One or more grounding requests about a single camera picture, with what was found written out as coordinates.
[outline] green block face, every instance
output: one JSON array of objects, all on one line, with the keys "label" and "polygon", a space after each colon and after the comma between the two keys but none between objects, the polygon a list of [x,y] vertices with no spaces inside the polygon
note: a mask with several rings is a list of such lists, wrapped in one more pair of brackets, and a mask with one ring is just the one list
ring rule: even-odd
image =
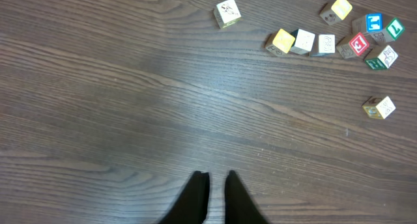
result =
[{"label": "green block face", "polygon": [[398,18],[394,18],[386,27],[386,30],[394,40],[397,40],[403,34],[405,28]]},{"label": "green block face", "polygon": [[369,59],[365,61],[366,64],[372,69],[372,70],[385,70],[388,69],[384,63],[382,63],[378,58]]}]

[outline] cluster of blocks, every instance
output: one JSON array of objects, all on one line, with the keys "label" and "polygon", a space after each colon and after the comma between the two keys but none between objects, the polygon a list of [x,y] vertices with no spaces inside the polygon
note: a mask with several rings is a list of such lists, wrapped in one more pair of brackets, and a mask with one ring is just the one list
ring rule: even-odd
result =
[{"label": "cluster of blocks", "polygon": [[[320,17],[327,24],[334,25],[343,21],[352,9],[353,6],[348,0],[335,0],[323,8]],[[221,29],[236,23],[242,17],[235,0],[219,3],[214,9],[214,15]],[[372,70],[387,70],[398,58],[398,54],[387,43],[396,41],[404,30],[398,18],[371,13],[353,20],[352,34],[346,36],[337,45],[335,35],[316,35],[303,29],[288,33],[280,29],[270,36],[265,49],[278,57],[285,56],[289,52],[323,57],[337,50],[344,59],[349,59],[361,56],[369,48],[365,36],[370,36],[378,46],[366,56],[365,63]],[[362,107],[368,116],[374,119],[385,119],[395,110],[395,105],[388,96],[384,98],[373,96]]]}]

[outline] yellow block face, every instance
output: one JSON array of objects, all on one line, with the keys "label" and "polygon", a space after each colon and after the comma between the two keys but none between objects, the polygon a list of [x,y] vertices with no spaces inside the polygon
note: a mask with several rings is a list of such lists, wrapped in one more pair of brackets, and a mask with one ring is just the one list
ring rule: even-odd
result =
[{"label": "yellow block face", "polygon": [[352,5],[347,0],[336,0],[336,2],[332,5],[332,10],[342,20],[346,18],[352,8]]},{"label": "yellow block face", "polygon": [[293,46],[294,41],[295,37],[293,35],[290,35],[287,31],[280,29],[272,43],[274,46],[282,50],[282,52],[288,53],[291,46]]},{"label": "yellow block face", "polygon": [[369,117],[374,119],[383,119],[383,117],[381,116],[381,114],[375,106],[364,105],[363,108]]}]

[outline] letter on block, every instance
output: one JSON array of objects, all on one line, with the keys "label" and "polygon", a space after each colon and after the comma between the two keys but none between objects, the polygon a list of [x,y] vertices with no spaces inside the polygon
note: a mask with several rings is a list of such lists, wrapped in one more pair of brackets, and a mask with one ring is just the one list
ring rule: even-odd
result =
[{"label": "letter on block", "polygon": [[333,54],[336,50],[336,37],[334,35],[318,35],[315,39],[315,45],[309,53],[310,57],[320,57]]},{"label": "letter on block", "polygon": [[291,35],[295,37],[295,42],[290,51],[299,55],[307,54],[311,51],[314,44],[315,34],[307,32],[303,29],[297,29],[296,31],[293,31]]},{"label": "letter on block", "polygon": [[281,56],[283,53],[288,53],[291,46],[294,44],[295,37],[290,35],[287,31],[280,29],[278,32],[271,35],[266,42],[265,48],[276,56]]},{"label": "letter on block", "polygon": [[357,35],[345,37],[336,49],[340,52],[344,59],[358,57],[369,47],[369,42],[365,36],[359,32]]},{"label": "letter on block", "polygon": [[382,30],[372,33],[371,36],[379,45],[396,41],[405,31],[404,25],[398,18],[384,15],[382,18]]},{"label": "letter on block", "polygon": [[366,64],[373,70],[386,70],[398,58],[398,54],[387,45],[385,48],[376,47],[365,58]]},{"label": "letter on block", "polygon": [[352,21],[352,32],[357,34],[361,32],[364,35],[379,32],[382,27],[382,14],[372,13]]},{"label": "letter on block", "polygon": [[372,96],[362,106],[370,118],[385,119],[395,110],[395,105],[390,97]]},{"label": "letter on block", "polygon": [[214,16],[219,23],[220,29],[226,28],[241,19],[239,9],[235,0],[227,0],[217,4],[214,9]]},{"label": "letter on block", "polygon": [[327,24],[334,25],[344,20],[352,8],[347,0],[336,0],[334,3],[328,3],[320,12],[320,16]]}]

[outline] wood grain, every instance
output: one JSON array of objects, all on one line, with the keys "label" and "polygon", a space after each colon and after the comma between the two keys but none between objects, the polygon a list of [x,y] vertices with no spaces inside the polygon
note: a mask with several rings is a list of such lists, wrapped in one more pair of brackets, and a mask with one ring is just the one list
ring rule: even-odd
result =
[{"label": "wood grain", "polygon": [[[220,31],[212,8],[221,1],[0,0],[0,149],[7,150],[0,171],[8,174],[0,183],[10,189],[20,179],[7,172],[9,160],[50,158],[65,165],[54,173],[84,161],[80,173],[110,168],[98,179],[138,173],[132,181],[166,182],[126,204],[113,202],[125,191],[89,196],[103,184],[66,187],[73,198],[43,195],[65,178],[40,193],[22,178],[21,195],[2,193],[16,202],[1,203],[0,216],[8,214],[9,223],[59,216],[67,223],[151,223],[189,174],[202,170],[215,181],[208,223],[221,223],[219,194],[235,169],[272,223],[415,223],[414,1],[349,0],[351,14],[329,27],[318,13],[331,0],[236,0],[243,20]],[[406,27],[392,44],[399,58],[389,71],[370,70],[363,62],[369,52],[343,60],[274,57],[264,49],[281,27],[334,33],[340,41],[351,20],[372,11],[398,16]],[[382,121],[361,108],[378,94],[397,107]],[[21,168],[23,177],[30,168]],[[48,176],[36,174],[40,184]]]}]

